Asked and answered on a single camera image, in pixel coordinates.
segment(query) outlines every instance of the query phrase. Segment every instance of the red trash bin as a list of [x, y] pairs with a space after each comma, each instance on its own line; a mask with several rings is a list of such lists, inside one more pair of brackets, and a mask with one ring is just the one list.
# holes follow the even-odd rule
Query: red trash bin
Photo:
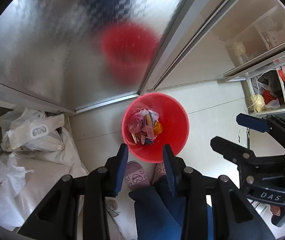
[[[129, 117], [143, 109], [157, 112], [159, 123], [164, 128], [153, 144], [135, 144], [131, 133], [127, 130]], [[185, 146], [188, 135], [189, 121], [186, 111], [177, 100], [162, 93], [149, 93], [138, 97], [127, 108], [122, 120], [122, 136], [129, 151], [149, 163], [163, 162], [162, 149], [165, 144], [170, 144], [174, 155], [178, 155]]]

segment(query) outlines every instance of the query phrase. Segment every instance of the pink slipper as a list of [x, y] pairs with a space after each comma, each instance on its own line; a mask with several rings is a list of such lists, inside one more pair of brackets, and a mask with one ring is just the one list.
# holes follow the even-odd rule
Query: pink slipper
[[164, 163], [157, 163], [155, 167], [152, 185], [154, 185], [164, 175], [166, 175]]
[[127, 163], [124, 179], [131, 190], [150, 186], [143, 167], [135, 161]]

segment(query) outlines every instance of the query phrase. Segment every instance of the yellow bag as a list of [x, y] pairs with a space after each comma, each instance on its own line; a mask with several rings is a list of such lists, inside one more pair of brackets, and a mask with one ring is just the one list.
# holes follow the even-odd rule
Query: yellow bag
[[254, 104], [254, 108], [257, 112], [265, 110], [265, 100], [262, 95], [253, 95], [250, 97], [252, 103]]

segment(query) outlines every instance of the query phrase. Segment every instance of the white plastic bag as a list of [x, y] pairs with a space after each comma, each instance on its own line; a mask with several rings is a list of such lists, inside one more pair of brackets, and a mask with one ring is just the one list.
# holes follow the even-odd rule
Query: white plastic bag
[[26, 170], [17, 165], [15, 153], [0, 155], [0, 226], [8, 230], [21, 227], [25, 220], [18, 210], [15, 197], [26, 184]]
[[1, 148], [9, 152], [62, 150], [63, 143], [55, 129], [63, 125], [63, 114], [47, 118], [43, 111], [17, 107], [0, 117]]
[[64, 149], [54, 152], [30, 152], [27, 156], [37, 160], [66, 165], [71, 168], [70, 175], [73, 178], [88, 175], [88, 171], [81, 163], [75, 142], [65, 127], [61, 128], [61, 137]]
[[34, 171], [26, 175], [26, 184], [15, 198], [17, 208], [22, 218], [26, 220], [58, 180], [63, 175], [69, 174], [70, 167], [25, 158], [21, 154], [19, 157], [19, 165]]
[[279, 107], [281, 107], [281, 105], [279, 104], [278, 98], [270, 101], [267, 105], [265, 105], [266, 109], [277, 109]]

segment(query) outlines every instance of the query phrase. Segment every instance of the clear plastic bag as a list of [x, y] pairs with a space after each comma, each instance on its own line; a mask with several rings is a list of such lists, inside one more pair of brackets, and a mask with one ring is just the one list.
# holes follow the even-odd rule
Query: clear plastic bag
[[267, 105], [265, 105], [265, 108], [268, 109], [277, 109], [281, 107], [281, 105], [279, 104], [278, 98], [275, 100], [270, 101]]
[[17, 165], [15, 153], [0, 155], [0, 226], [8, 230], [21, 227], [23, 219], [15, 197], [26, 184], [26, 173], [33, 172]]

